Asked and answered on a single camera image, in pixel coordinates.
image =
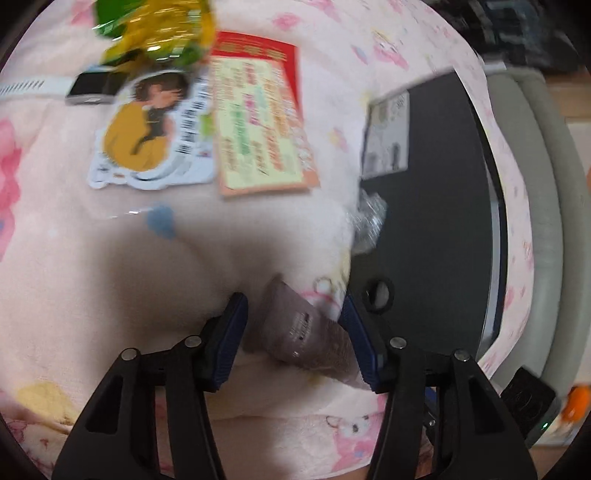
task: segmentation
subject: watch face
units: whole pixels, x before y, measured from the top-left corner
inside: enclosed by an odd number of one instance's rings
[[[115,96],[125,83],[127,73],[84,72],[78,75],[68,97],[80,95]]]

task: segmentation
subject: white watch strap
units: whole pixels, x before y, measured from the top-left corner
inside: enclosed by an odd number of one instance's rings
[[[21,96],[65,98],[76,79],[70,77],[32,77],[0,83],[0,101]]]

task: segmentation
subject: yellow shirt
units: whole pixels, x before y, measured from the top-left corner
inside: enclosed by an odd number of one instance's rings
[[[121,107],[109,125],[103,149],[105,154],[117,165],[135,171],[156,168],[168,154],[168,139],[156,137],[146,140],[136,154],[133,150],[150,129],[146,112],[139,102],[131,102]]]

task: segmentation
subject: silver screw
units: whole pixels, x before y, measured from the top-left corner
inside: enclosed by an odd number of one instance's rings
[[[456,357],[460,362],[467,362],[470,359],[470,354],[465,350],[456,350],[453,352],[453,356]]]
[[[185,346],[189,348],[195,348],[196,346],[201,345],[201,337],[197,335],[191,335],[190,337],[185,338]]]
[[[401,350],[406,347],[406,340],[402,337],[392,337],[390,339],[390,346]]]
[[[123,360],[133,360],[138,356],[138,351],[135,348],[126,348],[121,352],[121,358]]]

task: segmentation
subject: black hair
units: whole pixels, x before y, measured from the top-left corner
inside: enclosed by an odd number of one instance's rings
[[[135,86],[134,99],[139,102],[148,101],[152,85],[160,85],[165,92],[180,90],[180,99],[185,99],[189,92],[189,81],[183,73],[165,72],[140,80]]]

